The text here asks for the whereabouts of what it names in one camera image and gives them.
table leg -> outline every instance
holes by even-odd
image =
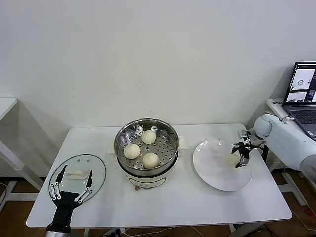
[[[0,152],[4,154],[4,159],[11,167],[14,168],[23,178],[32,184],[38,190],[43,185],[40,179],[29,167],[27,167],[2,141],[0,141]]]
[[[247,223],[239,227],[236,231],[232,232],[228,237],[243,237],[246,234],[254,231],[255,229],[262,226],[264,222]]]
[[[90,235],[90,229],[85,229],[83,237],[89,237],[89,235]]]

perforated steamer tray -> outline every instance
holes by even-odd
[[[143,156],[147,153],[155,153],[159,157],[160,166],[169,162],[176,152],[175,142],[163,131],[156,130],[154,132],[156,133],[156,140],[152,144],[146,144],[142,142],[141,135],[143,131],[137,130],[130,133],[130,135],[124,139],[118,149],[118,157],[120,161],[131,168],[147,170],[143,166]],[[132,143],[137,144],[141,152],[139,157],[135,159],[128,159],[124,156],[124,148]]]
[[[144,131],[151,130],[156,133],[156,140],[152,144],[142,142]],[[124,156],[124,148],[129,144],[137,144],[141,150],[135,159],[127,159]],[[138,177],[157,176],[166,171],[175,163],[179,138],[172,126],[168,123],[153,118],[143,118],[133,121],[123,127],[114,141],[114,149],[121,167],[132,175]],[[142,164],[146,153],[156,153],[159,157],[159,166],[146,169]]]

white plate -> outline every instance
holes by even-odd
[[[229,159],[232,148],[233,144],[229,142],[209,140],[199,144],[193,153],[193,165],[198,175],[219,190],[237,191],[252,179],[250,164],[235,168],[240,156]]]

white table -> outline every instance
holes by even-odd
[[[232,236],[242,236],[262,222],[292,217],[280,190],[259,152],[251,152],[253,178],[236,192],[219,191],[204,183],[194,172],[192,154],[204,140],[238,142],[242,124],[177,125],[178,135],[186,139],[187,149],[171,169],[173,176],[164,185],[135,191],[112,155],[107,154],[119,127],[72,128],[49,171],[48,177],[68,158],[88,153],[101,158],[107,177],[101,190],[73,212],[72,228],[162,227],[252,223]],[[51,223],[55,205],[48,194],[49,178],[39,193],[27,226],[45,228]]]
[[[15,98],[0,98],[0,120],[13,108],[17,103]],[[40,179],[23,161],[21,161],[2,141],[0,141],[0,152],[4,154],[4,161],[6,161],[14,170],[25,178],[30,184],[32,184],[38,190],[43,185],[43,180]],[[1,195],[0,200],[3,200],[0,204],[0,211],[3,209],[7,201],[31,201],[35,200],[38,194],[19,194],[11,193],[16,185],[16,181],[9,182],[6,188],[6,196],[4,193]]]

white wall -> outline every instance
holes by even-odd
[[[16,97],[42,129],[48,140],[34,148],[59,148],[70,127],[141,117],[251,123],[267,98],[284,93],[295,61],[316,60],[315,7],[313,0],[2,0],[0,97]]]

